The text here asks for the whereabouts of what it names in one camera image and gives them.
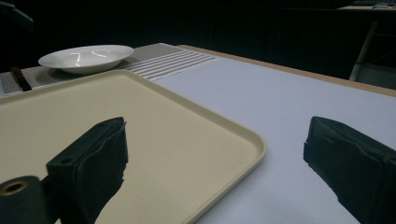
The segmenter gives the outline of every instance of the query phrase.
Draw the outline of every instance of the striped placemat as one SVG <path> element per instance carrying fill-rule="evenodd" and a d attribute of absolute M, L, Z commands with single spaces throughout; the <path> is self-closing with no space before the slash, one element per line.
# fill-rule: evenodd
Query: striped placemat
<path fill-rule="evenodd" d="M 154 81 L 214 62 L 216 59 L 217 57 L 212 55 L 160 43 L 134 49 L 134 54 L 124 59 L 114 69 L 126 69 Z M 33 90 L 82 77 L 43 66 L 21 71 Z M 5 96 L 21 93 L 19 85 L 10 72 L 0 74 L 0 80 Z"/>

